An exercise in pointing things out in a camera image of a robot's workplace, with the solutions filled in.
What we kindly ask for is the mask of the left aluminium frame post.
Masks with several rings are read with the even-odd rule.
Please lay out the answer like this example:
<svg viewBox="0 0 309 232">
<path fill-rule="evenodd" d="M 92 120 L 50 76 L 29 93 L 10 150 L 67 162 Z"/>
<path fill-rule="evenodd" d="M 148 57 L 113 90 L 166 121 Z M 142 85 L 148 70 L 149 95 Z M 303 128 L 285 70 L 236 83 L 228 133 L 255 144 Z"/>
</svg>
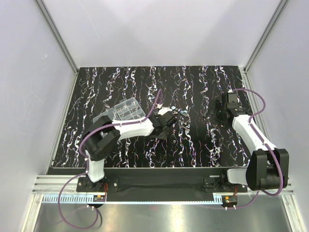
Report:
<svg viewBox="0 0 309 232">
<path fill-rule="evenodd" d="M 70 54 L 60 32 L 43 0 L 34 0 L 35 4 L 37 5 L 39 11 L 41 12 L 46 24 L 50 32 L 52 33 L 56 43 L 58 44 L 64 58 L 66 59 L 67 63 L 69 64 L 70 68 L 72 69 L 73 73 L 76 75 L 79 71 L 75 61 L 73 60 L 72 55 Z"/>
</svg>

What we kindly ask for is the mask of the pile of screws and nuts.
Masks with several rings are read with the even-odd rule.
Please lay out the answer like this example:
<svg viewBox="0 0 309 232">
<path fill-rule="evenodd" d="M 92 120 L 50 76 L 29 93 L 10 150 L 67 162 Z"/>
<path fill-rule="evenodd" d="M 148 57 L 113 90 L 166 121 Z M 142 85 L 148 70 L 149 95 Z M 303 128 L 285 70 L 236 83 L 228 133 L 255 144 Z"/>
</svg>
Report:
<svg viewBox="0 0 309 232">
<path fill-rule="evenodd" d="M 191 119 L 186 110 L 182 110 L 181 108 L 177 108 L 176 106 L 172 106 L 172 114 L 177 118 L 180 126 L 185 130 L 189 130 Z"/>
</svg>

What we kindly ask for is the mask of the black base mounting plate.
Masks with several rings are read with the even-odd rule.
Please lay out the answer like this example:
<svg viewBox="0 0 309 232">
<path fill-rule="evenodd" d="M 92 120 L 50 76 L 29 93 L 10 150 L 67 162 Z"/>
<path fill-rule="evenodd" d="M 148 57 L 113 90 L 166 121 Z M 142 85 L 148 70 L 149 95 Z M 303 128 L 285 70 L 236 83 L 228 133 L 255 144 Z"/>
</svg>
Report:
<svg viewBox="0 0 309 232">
<path fill-rule="evenodd" d="M 194 189 L 205 192 L 246 192 L 244 184 L 231 184 L 228 168 L 105 168 L 95 182 L 86 175 L 78 178 L 78 192 L 121 192 L 127 189 Z"/>
</svg>

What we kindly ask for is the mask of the right aluminium frame post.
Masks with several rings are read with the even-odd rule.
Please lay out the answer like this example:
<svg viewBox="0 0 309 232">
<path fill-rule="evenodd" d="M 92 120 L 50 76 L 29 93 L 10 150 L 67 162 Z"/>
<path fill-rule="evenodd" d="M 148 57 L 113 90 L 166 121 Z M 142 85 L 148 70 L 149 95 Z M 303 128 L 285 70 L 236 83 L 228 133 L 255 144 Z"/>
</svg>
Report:
<svg viewBox="0 0 309 232">
<path fill-rule="evenodd" d="M 243 67 L 244 72 L 248 73 L 251 66 L 253 65 L 254 61 L 256 60 L 259 52 L 261 51 L 261 49 L 263 48 L 265 42 L 267 41 L 269 35 L 271 34 L 271 32 L 273 31 L 273 29 L 276 26 L 277 21 L 279 20 L 280 16 L 282 15 L 282 13 L 284 12 L 286 6 L 288 5 L 290 1 L 289 0 L 280 0 L 274 13 L 272 14 L 269 22 L 267 23 L 260 39 L 258 40 L 258 43 L 256 44 L 252 54 L 250 55 L 246 65 Z"/>
</svg>

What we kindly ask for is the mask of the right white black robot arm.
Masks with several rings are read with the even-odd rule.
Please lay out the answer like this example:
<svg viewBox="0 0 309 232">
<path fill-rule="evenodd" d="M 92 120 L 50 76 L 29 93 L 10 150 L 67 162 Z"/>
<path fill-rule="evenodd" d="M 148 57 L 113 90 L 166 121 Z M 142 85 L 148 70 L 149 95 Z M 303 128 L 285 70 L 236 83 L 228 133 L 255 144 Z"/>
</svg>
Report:
<svg viewBox="0 0 309 232">
<path fill-rule="evenodd" d="M 248 148 L 251 158 L 246 168 L 230 168 L 225 179 L 269 196 L 278 196 L 288 184 L 289 153 L 277 148 L 258 128 L 255 114 L 243 108 L 234 89 L 209 104 L 212 118 L 224 129 L 233 129 Z"/>
</svg>

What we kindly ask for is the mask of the aluminium frame post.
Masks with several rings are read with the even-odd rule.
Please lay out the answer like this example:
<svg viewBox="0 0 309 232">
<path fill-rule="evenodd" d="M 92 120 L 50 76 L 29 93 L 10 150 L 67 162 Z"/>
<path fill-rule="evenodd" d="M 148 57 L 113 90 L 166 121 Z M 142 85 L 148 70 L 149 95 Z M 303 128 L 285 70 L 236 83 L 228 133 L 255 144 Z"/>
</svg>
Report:
<svg viewBox="0 0 309 232">
<path fill-rule="evenodd" d="M 46 24 L 50 32 L 52 33 L 56 43 L 58 44 L 64 58 L 66 59 L 67 63 L 69 64 L 70 68 L 72 69 L 73 73 L 76 75 L 79 71 L 75 61 L 73 60 L 72 55 L 70 54 L 60 32 L 43 0 L 34 0 L 35 4 L 37 5 L 39 11 L 41 12 Z"/>
<path fill-rule="evenodd" d="M 250 55 L 246 65 L 243 67 L 244 72 L 248 73 L 251 66 L 253 65 L 254 61 L 256 60 L 259 52 L 261 51 L 261 49 L 263 48 L 265 42 L 267 41 L 269 35 L 271 34 L 271 32 L 273 31 L 273 29 L 276 26 L 277 21 L 279 20 L 280 16 L 282 15 L 282 13 L 284 12 L 286 6 L 288 5 L 290 1 L 289 0 L 280 0 L 274 13 L 272 14 L 269 22 L 267 23 L 260 39 L 258 40 L 258 43 L 256 44 L 252 54 Z"/>
</svg>

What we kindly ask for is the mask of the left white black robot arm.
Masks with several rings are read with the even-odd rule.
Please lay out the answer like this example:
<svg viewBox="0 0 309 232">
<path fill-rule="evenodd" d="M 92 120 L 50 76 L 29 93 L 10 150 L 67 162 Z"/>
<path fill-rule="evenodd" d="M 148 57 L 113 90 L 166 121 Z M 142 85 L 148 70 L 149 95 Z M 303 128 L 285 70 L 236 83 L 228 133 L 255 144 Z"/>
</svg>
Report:
<svg viewBox="0 0 309 232">
<path fill-rule="evenodd" d="M 133 137 L 166 138 L 169 128 L 177 123 L 172 110 L 163 107 L 137 119 L 113 120 L 101 116 L 83 134 L 79 152 L 86 158 L 86 175 L 92 183 L 103 180 L 104 162 L 117 143 Z"/>
</svg>

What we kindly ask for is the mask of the clear plastic compartment box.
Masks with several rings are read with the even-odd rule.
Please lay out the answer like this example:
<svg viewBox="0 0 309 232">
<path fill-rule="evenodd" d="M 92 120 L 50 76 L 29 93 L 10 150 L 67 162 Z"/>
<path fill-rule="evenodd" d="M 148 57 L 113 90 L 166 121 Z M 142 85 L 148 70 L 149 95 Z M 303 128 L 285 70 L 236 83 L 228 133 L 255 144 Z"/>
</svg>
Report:
<svg viewBox="0 0 309 232">
<path fill-rule="evenodd" d="M 104 111 L 94 117 L 93 122 L 96 122 L 101 116 L 108 116 L 112 120 L 135 120 L 146 117 L 145 112 L 141 108 L 139 102 L 134 98 L 123 99 L 114 107 Z"/>
</svg>

